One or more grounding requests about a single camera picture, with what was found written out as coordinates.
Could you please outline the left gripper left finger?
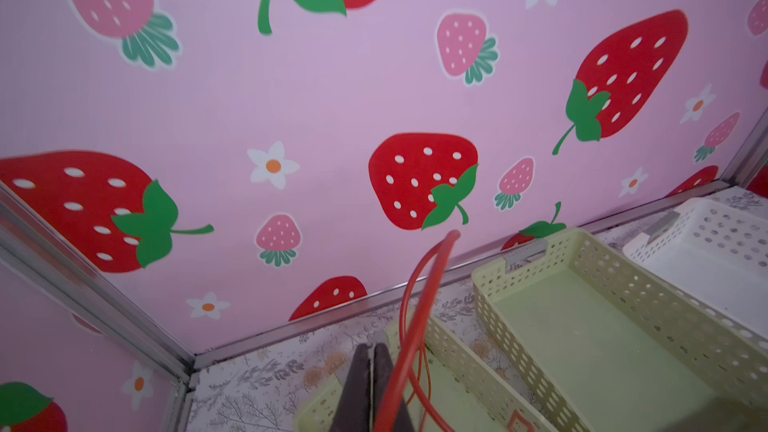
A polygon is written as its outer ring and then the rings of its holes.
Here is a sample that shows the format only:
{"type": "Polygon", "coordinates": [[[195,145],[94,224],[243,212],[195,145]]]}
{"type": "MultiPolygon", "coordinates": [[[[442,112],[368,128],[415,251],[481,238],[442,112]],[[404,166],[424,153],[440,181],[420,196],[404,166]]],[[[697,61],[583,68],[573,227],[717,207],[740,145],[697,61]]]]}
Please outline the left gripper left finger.
{"type": "Polygon", "coordinates": [[[331,432],[368,432],[371,425],[371,352],[369,344],[354,351],[347,371],[331,432]]]}

